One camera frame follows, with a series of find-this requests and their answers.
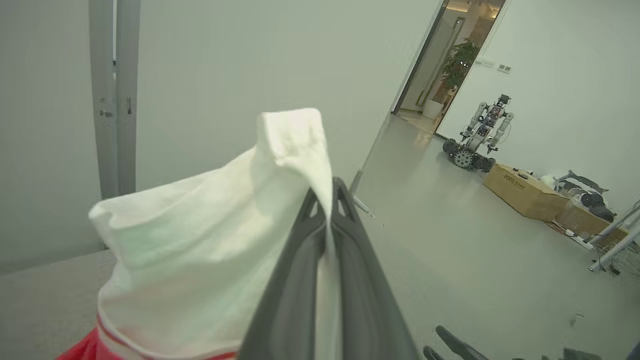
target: cardboard box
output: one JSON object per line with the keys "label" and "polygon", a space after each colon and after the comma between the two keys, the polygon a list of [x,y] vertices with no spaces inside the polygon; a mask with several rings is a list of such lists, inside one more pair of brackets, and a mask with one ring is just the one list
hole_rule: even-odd
{"label": "cardboard box", "polygon": [[520,177],[513,167],[495,164],[484,179],[484,185],[524,216],[542,221],[553,220],[564,210],[569,199],[541,181],[527,177]]}
{"label": "cardboard box", "polygon": [[[599,234],[610,224],[610,222],[595,216],[589,210],[574,205],[572,202],[569,202],[567,207],[556,215],[556,222],[579,236],[583,232],[589,234],[589,236]],[[619,227],[604,239],[598,240],[596,244],[599,247],[613,246],[628,233],[628,230]]]}

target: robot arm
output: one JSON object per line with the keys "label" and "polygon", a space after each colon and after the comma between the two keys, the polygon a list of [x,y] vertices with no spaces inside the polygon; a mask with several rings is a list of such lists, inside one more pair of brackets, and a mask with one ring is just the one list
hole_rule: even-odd
{"label": "robot arm", "polygon": [[500,124],[500,127],[498,128],[498,131],[496,131],[495,136],[491,139],[491,142],[487,145],[488,152],[491,152],[492,150],[497,150],[498,149],[496,147],[496,145],[500,141],[500,137],[502,137],[502,135],[504,135],[504,132],[507,129],[507,127],[509,126],[509,123],[511,122],[511,119],[513,119],[513,113],[506,113],[506,114],[504,114],[504,117],[505,117],[505,119]]}
{"label": "robot arm", "polygon": [[486,102],[481,102],[480,105],[478,105],[478,110],[476,110],[476,114],[471,118],[471,122],[467,126],[465,132],[460,134],[463,137],[462,141],[465,141],[466,138],[470,137],[473,134],[474,128],[476,127],[480,116],[483,114],[484,109],[486,108]]}

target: tracked robot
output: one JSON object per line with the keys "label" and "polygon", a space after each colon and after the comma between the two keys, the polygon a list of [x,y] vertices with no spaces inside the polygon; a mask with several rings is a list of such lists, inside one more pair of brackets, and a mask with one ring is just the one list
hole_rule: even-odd
{"label": "tracked robot", "polygon": [[[458,143],[456,140],[448,139],[442,146],[442,150],[446,152],[456,166],[465,169],[479,168],[484,172],[489,172],[495,164],[494,158],[486,158],[477,153],[480,145],[486,144],[487,154],[492,151],[498,151],[496,145],[500,141],[500,137],[504,135],[504,131],[509,126],[513,113],[505,111],[505,106],[511,98],[507,95],[500,95],[498,101],[489,106],[486,102],[481,102],[478,106],[476,114],[471,118],[471,123],[464,131],[460,132],[462,141]],[[492,132],[499,119],[503,118],[500,127]]]}

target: gray floor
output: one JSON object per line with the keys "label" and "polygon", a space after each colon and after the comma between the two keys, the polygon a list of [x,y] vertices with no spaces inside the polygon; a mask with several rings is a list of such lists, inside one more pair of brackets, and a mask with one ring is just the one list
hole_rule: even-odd
{"label": "gray floor", "polygon": [[391,118],[358,194],[418,346],[457,359],[440,324],[494,359],[556,359],[564,347],[623,359],[640,341],[640,278],[590,272],[592,253],[455,167],[441,139]]}
{"label": "gray floor", "polygon": [[109,250],[0,276],[0,359],[54,359],[94,327]]}

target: green plant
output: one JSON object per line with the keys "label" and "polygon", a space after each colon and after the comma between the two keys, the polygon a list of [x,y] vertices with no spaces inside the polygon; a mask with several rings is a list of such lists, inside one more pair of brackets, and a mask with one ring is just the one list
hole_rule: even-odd
{"label": "green plant", "polygon": [[480,45],[469,38],[465,38],[464,43],[452,47],[451,50],[453,54],[447,59],[442,68],[442,73],[444,74],[442,79],[444,80],[446,91],[462,84],[471,68],[471,64],[473,64],[480,51]]}

